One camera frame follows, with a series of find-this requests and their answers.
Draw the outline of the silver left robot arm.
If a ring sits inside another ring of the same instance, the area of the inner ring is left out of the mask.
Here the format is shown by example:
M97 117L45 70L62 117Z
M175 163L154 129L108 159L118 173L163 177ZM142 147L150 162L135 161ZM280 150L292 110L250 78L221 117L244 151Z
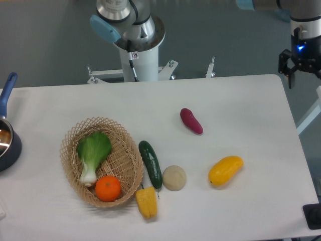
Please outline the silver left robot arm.
M277 72L289 46L285 11L235 1L97 1L92 30L119 51L125 82Z

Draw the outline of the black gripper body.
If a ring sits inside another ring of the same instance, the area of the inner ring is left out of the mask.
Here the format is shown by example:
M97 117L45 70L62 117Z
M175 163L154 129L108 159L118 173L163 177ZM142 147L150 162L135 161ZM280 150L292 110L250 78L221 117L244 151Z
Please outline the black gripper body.
M283 50L278 60L278 72L289 80L298 70L320 78L320 36L304 38L302 27L294 29L291 50Z

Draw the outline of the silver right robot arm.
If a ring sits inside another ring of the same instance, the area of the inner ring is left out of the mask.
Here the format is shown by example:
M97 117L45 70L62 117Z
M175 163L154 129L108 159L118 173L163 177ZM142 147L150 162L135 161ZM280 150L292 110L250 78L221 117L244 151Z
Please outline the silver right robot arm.
M298 70L320 78L320 1L248 0L236 4L243 10L289 11L291 49L279 54L278 72L288 78L289 88Z

